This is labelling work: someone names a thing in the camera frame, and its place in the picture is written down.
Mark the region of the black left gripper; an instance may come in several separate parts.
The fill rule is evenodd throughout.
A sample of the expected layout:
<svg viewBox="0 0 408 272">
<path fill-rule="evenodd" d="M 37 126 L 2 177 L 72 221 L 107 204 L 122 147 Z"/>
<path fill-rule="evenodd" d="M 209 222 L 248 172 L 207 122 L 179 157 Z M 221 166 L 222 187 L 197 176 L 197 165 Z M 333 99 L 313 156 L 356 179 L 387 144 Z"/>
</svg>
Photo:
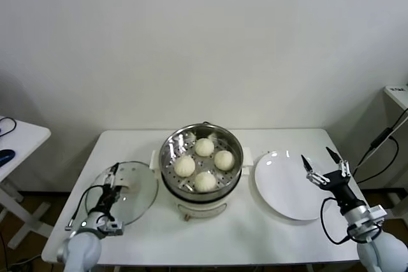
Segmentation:
<svg viewBox="0 0 408 272">
<path fill-rule="evenodd" d="M 121 185 L 115 185 L 115 176 L 117 174 L 120 163 L 117 162 L 109 168 L 105 175 L 105 179 L 102 186 L 102 195 L 99 197 L 94 211 L 109 214 L 112 206 L 120 198 L 122 190 Z"/>
</svg>

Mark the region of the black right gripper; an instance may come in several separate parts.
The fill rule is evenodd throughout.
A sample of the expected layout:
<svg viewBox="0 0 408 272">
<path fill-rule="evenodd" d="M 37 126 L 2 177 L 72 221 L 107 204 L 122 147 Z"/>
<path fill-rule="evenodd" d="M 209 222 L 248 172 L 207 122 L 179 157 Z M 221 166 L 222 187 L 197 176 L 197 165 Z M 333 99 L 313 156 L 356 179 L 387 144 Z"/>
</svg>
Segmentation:
<svg viewBox="0 0 408 272">
<path fill-rule="evenodd" d="M 349 212 L 359 206 L 366 206 L 366 203 L 358 199 L 349 186 L 351 178 L 349 163 L 329 147 L 326 147 L 326 150 L 337 164 L 339 171 L 321 175 L 314 171 L 309 161 L 301 155 L 303 167 L 307 172 L 307 179 L 314 185 L 322 185 L 321 189 L 330 191 L 334 195 L 341 212 Z"/>
</svg>

